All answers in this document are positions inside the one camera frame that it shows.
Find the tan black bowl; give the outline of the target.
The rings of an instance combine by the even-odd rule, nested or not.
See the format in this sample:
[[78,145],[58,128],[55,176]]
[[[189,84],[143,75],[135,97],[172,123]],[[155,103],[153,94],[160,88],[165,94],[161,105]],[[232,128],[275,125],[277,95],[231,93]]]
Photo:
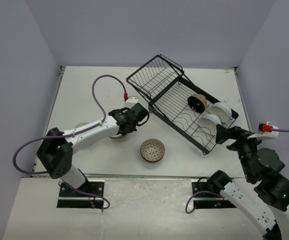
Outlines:
[[207,108],[207,99],[203,94],[193,94],[187,99],[188,106],[197,113],[203,113]]

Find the brown white patterned bowl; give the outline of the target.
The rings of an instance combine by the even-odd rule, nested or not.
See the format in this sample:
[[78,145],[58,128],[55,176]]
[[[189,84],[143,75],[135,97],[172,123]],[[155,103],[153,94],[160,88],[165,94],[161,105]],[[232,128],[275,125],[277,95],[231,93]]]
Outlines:
[[150,138],[140,146],[140,155],[148,163],[159,162],[166,153],[165,145],[158,139]]

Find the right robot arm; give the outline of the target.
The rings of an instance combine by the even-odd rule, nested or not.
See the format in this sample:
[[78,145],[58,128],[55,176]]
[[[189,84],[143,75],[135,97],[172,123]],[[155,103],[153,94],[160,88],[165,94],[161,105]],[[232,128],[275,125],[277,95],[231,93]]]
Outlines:
[[289,240],[289,179],[281,174],[285,164],[277,152],[270,148],[258,148],[263,140],[271,140],[284,133],[285,129],[261,123],[259,132],[253,133],[241,127],[225,128],[216,125],[216,143],[234,140],[226,148],[236,152],[246,182],[254,185],[257,196],[269,207],[274,219],[269,222],[259,207],[241,197],[233,180],[218,170],[207,180],[207,190],[214,196],[221,196],[233,203],[248,217],[265,240]]

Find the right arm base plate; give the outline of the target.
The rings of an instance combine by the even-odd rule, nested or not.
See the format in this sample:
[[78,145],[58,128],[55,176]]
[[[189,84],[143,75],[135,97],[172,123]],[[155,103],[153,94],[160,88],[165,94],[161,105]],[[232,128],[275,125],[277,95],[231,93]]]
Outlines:
[[[207,182],[193,181],[191,183],[192,193],[195,194],[200,191],[207,191]],[[226,198],[218,197],[210,193],[201,193],[193,198],[193,206],[196,209],[234,209],[236,208]]]

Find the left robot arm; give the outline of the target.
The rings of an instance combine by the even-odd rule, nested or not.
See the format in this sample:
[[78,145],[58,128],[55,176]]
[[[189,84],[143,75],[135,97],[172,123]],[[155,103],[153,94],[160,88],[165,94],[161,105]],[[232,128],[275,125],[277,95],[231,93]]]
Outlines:
[[62,180],[76,196],[82,197],[88,192],[88,180],[73,166],[73,155],[98,140],[135,132],[149,116],[149,111],[136,103],[131,108],[114,109],[99,121],[79,128],[60,131],[55,127],[43,138],[36,156],[52,179]]

